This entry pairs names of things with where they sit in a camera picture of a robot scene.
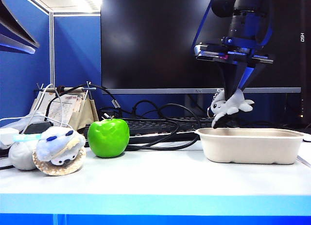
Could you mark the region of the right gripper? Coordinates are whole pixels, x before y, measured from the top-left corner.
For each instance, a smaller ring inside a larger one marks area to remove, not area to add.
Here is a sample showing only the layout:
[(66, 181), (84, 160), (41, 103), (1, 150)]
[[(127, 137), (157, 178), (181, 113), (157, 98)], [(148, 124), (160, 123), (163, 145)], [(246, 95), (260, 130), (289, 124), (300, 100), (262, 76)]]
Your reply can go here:
[[(225, 99), (229, 99), (236, 88), (244, 92), (245, 88), (265, 68), (265, 64), (272, 64), (272, 54), (260, 53), (253, 40), (222, 38), (208, 40), (193, 47), (198, 60), (219, 62), (225, 89)], [(237, 65), (242, 62), (243, 74), (238, 86), (236, 85)]]

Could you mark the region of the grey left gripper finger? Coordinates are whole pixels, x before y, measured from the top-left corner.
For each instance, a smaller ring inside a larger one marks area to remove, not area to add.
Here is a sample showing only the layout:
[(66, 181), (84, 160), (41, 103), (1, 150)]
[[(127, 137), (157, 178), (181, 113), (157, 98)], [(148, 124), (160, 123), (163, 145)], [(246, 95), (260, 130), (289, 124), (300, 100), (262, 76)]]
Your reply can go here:
[(34, 48), (22, 44), (4, 35), (0, 35), (0, 50), (5, 52), (35, 53)]
[(21, 25), (4, 0), (0, 0), (0, 34), (32, 48), (39, 47), (39, 43)]

